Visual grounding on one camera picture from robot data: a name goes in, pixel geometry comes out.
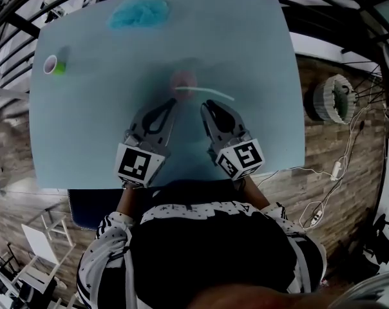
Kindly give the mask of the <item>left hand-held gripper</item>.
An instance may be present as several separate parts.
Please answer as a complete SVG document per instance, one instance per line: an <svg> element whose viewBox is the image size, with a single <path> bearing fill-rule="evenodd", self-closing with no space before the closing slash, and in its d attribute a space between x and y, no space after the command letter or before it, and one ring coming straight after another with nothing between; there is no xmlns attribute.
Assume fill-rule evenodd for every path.
<svg viewBox="0 0 389 309"><path fill-rule="evenodd" d="M151 187L155 176L170 155L167 143L177 112L177 100L138 110L117 147L114 174L123 183Z"/></svg>

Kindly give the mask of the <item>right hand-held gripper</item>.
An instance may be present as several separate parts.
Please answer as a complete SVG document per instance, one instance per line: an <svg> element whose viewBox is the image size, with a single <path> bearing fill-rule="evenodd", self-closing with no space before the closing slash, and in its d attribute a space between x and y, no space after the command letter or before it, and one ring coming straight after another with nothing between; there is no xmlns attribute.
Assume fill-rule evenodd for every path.
<svg viewBox="0 0 389 309"><path fill-rule="evenodd" d="M201 105L200 114L211 140L208 153L213 164L232 181L254 173L265 163L258 140L246 133L240 114L233 108L208 99Z"/></svg>

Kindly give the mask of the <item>white bendy straw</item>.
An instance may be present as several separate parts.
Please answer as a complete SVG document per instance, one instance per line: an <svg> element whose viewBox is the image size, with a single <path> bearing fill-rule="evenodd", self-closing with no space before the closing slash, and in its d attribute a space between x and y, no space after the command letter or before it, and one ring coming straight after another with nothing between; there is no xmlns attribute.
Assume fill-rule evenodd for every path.
<svg viewBox="0 0 389 309"><path fill-rule="evenodd" d="M226 95L225 93L222 93L221 91L217 91L215 89L211 88L199 88L199 87L191 87L191 86L179 86L175 88L176 91L199 91L204 93L213 94L222 98L225 98L230 101L235 101L234 97L230 95Z"/></svg>

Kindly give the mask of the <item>clear pink cup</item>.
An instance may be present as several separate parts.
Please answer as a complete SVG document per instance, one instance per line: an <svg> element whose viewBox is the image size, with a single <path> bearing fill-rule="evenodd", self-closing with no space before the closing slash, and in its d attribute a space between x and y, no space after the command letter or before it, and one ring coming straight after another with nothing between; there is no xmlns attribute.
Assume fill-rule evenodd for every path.
<svg viewBox="0 0 389 309"><path fill-rule="evenodd" d="M176 71L171 76L169 87L174 98L177 101L183 101L193 96L193 91L190 88L197 87L197 79L191 71Z"/></svg>

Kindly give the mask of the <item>person's left forearm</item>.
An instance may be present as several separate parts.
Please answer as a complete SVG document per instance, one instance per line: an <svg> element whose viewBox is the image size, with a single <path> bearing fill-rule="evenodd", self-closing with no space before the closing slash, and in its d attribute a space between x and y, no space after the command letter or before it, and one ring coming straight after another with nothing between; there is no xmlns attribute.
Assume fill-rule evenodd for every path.
<svg viewBox="0 0 389 309"><path fill-rule="evenodd" d="M134 188L130 185L126 186L123 189L116 212L132 219L137 218L139 215L139 201L143 195L143 188Z"/></svg>

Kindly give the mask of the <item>person's right forearm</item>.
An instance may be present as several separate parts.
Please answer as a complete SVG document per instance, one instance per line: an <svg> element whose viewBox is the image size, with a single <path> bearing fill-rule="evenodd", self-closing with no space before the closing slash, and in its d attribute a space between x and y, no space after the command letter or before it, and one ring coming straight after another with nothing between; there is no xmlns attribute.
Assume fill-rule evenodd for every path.
<svg viewBox="0 0 389 309"><path fill-rule="evenodd" d="M253 205L259 210L262 210L270 205L268 199L259 190L250 176L245 177L243 186L243 197L245 201Z"/></svg>

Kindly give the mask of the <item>green paper cup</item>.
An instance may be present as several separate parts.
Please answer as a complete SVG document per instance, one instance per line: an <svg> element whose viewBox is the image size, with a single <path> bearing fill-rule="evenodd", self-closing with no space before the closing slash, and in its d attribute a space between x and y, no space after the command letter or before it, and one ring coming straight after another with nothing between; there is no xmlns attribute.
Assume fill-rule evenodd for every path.
<svg viewBox="0 0 389 309"><path fill-rule="evenodd" d="M43 64L43 71L46 75L61 75L64 74L65 70L65 62L59 59L56 55L50 55L47 57Z"/></svg>

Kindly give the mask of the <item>dark blue chair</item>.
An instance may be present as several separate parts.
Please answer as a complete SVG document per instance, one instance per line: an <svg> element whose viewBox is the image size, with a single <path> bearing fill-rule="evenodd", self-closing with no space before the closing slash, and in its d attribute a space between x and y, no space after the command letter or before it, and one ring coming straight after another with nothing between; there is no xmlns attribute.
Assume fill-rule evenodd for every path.
<svg viewBox="0 0 389 309"><path fill-rule="evenodd" d="M123 189L69 189L73 222L90 230L97 230L103 221L107 225L132 222L130 216L117 210L123 192Z"/></svg>

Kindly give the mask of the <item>blue fluffy cloth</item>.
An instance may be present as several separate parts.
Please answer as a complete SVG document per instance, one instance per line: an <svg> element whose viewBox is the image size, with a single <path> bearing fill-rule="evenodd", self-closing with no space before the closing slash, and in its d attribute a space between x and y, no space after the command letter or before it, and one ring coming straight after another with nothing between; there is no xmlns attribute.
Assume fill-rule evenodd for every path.
<svg viewBox="0 0 389 309"><path fill-rule="evenodd" d="M117 30L158 26L167 21L169 14L167 0L125 1L110 15L108 27Z"/></svg>

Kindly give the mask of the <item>woven grey basket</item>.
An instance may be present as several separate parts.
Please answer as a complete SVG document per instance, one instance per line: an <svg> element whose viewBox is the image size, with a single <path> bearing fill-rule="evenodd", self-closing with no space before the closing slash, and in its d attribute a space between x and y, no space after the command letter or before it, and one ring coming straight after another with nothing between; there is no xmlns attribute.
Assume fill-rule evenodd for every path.
<svg viewBox="0 0 389 309"><path fill-rule="evenodd" d="M306 92L304 107L313 120L349 124L354 116L355 100L351 83L336 74Z"/></svg>

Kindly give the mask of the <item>black and white shirt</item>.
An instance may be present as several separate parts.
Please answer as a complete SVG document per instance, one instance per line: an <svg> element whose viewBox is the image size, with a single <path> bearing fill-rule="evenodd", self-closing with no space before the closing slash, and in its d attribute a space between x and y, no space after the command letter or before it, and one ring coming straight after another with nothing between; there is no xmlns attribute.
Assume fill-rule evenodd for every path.
<svg viewBox="0 0 389 309"><path fill-rule="evenodd" d="M105 221L77 268L87 309L187 309L208 288L252 285L315 293L327 267L324 246L285 208L257 209L234 184L179 181L144 189L130 223Z"/></svg>

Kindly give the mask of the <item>bicycle wheel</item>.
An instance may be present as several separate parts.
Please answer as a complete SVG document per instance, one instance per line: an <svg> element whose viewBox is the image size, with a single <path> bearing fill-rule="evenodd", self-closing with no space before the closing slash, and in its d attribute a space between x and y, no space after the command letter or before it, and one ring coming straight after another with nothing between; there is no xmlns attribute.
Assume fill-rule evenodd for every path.
<svg viewBox="0 0 389 309"><path fill-rule="evenodd" d="M355 85L356 100L367 98L368 104L382 103L389 110L389 44L382 45L378 62L368 59L353 62L364 73L364 78Z"/></svg>

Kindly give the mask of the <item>black office chair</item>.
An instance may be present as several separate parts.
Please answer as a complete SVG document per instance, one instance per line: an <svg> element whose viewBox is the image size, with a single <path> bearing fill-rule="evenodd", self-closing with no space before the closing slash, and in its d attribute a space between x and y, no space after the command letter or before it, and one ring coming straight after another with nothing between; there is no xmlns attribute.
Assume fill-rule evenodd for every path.
<svg viewBox="0 0 389 309"><path fill-rule="evenodd" d="M389 239L384 234L385 227L389 229L389 221L386 214L382 214L373 224L363 249L366 264L374 276L379 274L382 264L389 263Z"/></svg>

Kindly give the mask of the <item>white frame stool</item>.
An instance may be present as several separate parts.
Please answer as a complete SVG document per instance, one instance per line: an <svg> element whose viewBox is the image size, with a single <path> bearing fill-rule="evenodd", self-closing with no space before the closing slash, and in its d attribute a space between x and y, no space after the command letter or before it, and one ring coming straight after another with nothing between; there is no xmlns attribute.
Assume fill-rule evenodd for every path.
<svg viewBox="0 0 389 309"><path fill-rule="evenodd" d="M64 216L47 224L45 213L40 213L21 227L33 254L51 264L61 265L76 246Z"/></svg>

